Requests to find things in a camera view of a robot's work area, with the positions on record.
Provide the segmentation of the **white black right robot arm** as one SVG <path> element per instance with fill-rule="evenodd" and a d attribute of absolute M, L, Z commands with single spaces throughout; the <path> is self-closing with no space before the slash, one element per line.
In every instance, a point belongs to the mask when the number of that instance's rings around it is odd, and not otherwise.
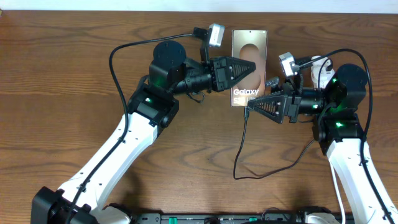
<path fill-rule="evenodd" d="M 342 65 L 325 88 L 297 88 L 288 79 L 269 81 L 271 93 L 248 102 L 248 108 L 276 123 L 300 114 L 314 117 L 312 132 L 334 167 L 356 223 L 397 223 L 397 207 L 372 162 L 356 110 L 366 96 L 368 76 L 359 66 Z"/>

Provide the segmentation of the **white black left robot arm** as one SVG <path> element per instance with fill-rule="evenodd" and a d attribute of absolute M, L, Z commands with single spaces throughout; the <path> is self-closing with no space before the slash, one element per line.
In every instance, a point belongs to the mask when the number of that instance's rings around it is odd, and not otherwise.
<path fill-rule="evenodd" d="M 200 61 L 187 57 L 178 36 L 154 39 L 149 73 L 130 99 L 123 99 L 123 116 L 94 156 L 57 190 L 41 188 L 32 200 L 32 223 L 130 223 L 132 216 L 106 203 L 121 177 L 138 156 L 167 128 L 179 109 L 177 95 L 193 96 L 234 87 L 255 71 L 254 62 L 234 57 L 210 58 L 223 31 L 195 28 L 201 41 Z"/>

